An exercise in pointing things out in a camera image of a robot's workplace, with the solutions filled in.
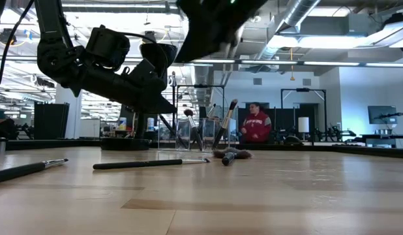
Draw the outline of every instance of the metal frame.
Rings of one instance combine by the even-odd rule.
[[[290,91],[285,97],[283,97],[283,93],[285,91]],[[281,89],[281,109],[284,108],[284,100],[293,92],[310,92],[313,91],[315,94],[323,100],[324,107],[325,107],[325,141],[327,142],[327,109],[326,109],[326,89],[309,89],[309,88],[297,88],[297,89]],[[318,93],[318,91],[321,91],[323,93],[323,97]]]
[[[180,96],[179,89],[180,87],[193,87],[193,88],[211,88],[211,87],[220,87],[222,88],[222,118],[225,116],[225,85],[177,85],[177,91],[175,91],[175,87],[173,87],[173,106],[178,109],[178,97]],[[177,112],[173,114],[173,125],[175,126],[175,119],[178,118]]]

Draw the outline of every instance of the column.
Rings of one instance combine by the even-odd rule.
[[[65,131],[65,138],[79,138],[80,137],[80,119],[82,116],[82,93],[75,97],[70,89],[57,85],[57,95],[55,96],[56,104],[70,104],[68,111],[67,128]]]

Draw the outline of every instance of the white wall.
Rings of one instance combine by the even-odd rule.
[[[326,89],[327,125],[336,125],[342,122],[340,107],[340,78],[339,68],[334,68],[320,76],[320,89]],[[323,103],[319,106],[320,130],[325,130],[325,115]]]
[[[368,106],[391,105],[403,112],[403,69],[340,68],[340,94],[344,129],[357,134],[387,129],[386,125],[369,124]],[[403,117],[393,130],[403,134]],[[397,145],[403,147],[403,140]]]
[[[222,79],[222,71],[215,71],[215,83],[219,84]],[[303,78],[312,79],[310,89],[319,89],[319,77],[313,72],[295,72],[295,81],[291,81],[291,73],[279,74],[277,72],[232,72],[228,84],[225,87],[225,98],[228,102],[238,99],[238,105],[245,107],[245,102],[268,102],[270,107],[280,108],[280,90],[282,88],[302,88]],[[253,78],[262,78],[262,86],[255,86]],[[222,96],[217,91],[212,94],[212,102],[222,105]],[[294,103],[320,103],[322,100],[315,93],[293,92],[284,100],[284,107],[291,108]]]

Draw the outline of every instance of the black brush handle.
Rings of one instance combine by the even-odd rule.
[[[235,160],[236,153],[227,153],[222,158],[222,164],[228,166],[233,160]]]
[[[127,163],[100,163],[94,164],[93,169],[95,170],[108,170],[108,169],[120,169],[120,168],[136,168],[136,167],[146,167],[146,166],[168,166],[168,165],[181,165],[183,160],[159,160],[159,161],[136,161]]]
[[[186,144],[184,143],[183,139],[175,133],[174,129],[171,127],[171,125],[167,122],[167,120],[164,118],[163,115],[159,114],[161,121],[164,123],[164,125],[167,127],[167,129],[174,135],[177,139],[178,142],[181,144],[183,148],[186,148]]]
[[[216,148],[217,148],[217,146],[219,145],[219,141],[220,141],[220,139],[222,138],[223,133],[225,133],[226,130],[227,130],[227,129],[225,129],[225,128],[222,128],[222,127],[220,128],[219,132],[218,132],[217,135],[216,135],[215,142],[213,142],[212,149],[216,149]]]
[[[0,170],[0,182],[11,180],[17,177],[26,176],[45,169],[44,163],[33,163],[24,166],[17,166],[5,170]]]
[[[203,151],[203,142],[202,142],[202,139],[200,138],[198,128],[192,127],[191,130],[192,130],[193,135],[196,137],[195,141],[197,142],[197,145],[199,145],[199,150]]]
[[[200,135],[200,133],[202,131],[202,126],[201,125],[198,127],[197,131],[198,131],[198,134]],[[191,143],[191,145],[190,145],[190,149],[193,146],[193,144],[196,143],[196,141],[197,141],[196,139],[193,140],[193,143]]]

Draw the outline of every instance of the computer monitor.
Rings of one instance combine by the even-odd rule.
[[[368,117],[370,124],[397,124],[397,117],[380,116],[397,113],[395,106],[369,106]]]

